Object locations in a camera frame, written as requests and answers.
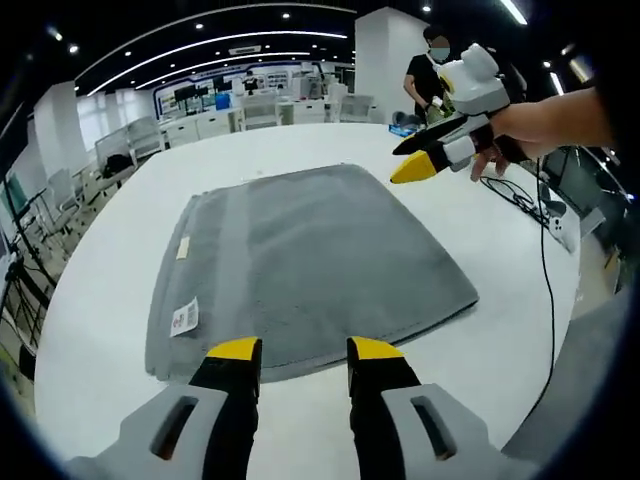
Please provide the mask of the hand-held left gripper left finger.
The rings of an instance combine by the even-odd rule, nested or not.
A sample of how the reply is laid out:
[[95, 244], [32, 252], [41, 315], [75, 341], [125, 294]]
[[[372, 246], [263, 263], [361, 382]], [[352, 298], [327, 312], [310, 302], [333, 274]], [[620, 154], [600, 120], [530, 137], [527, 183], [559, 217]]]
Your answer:
[[72, 479], [243, 479], [258, 427], [262, 342], [221, 343], [186, 384], [171, 384], [120, 425], [94, 457], [69, 460]]

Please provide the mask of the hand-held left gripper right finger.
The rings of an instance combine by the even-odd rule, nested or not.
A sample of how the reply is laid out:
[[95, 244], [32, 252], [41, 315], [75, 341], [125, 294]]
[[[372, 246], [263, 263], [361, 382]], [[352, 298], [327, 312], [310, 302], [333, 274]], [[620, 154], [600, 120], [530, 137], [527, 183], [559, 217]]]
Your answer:
[[404, 354], [371, 338], [346, 340], [350, 428], [362, 479], [501, 479], [502, 454], [482, 420]]

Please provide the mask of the person's right hand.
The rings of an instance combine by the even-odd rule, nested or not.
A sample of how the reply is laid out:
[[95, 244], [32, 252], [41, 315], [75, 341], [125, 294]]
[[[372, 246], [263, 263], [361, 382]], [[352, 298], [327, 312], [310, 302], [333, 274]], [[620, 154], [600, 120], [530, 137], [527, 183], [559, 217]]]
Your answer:
[[[495, 138], [507, 136], [516, 141], [524, 154], [532, 160], [547, 154], [550, 148], [543, 143], [542, 110], [537, 103], [512, 104], [495, 114], [491, 120], [491, 127]], [[488, 149], [476, 155], [471, 180], [477, 182], [486, 168], [495, 164], [495, 172], [503, 176], [510, 165], [501, 149], [493, 144]]]

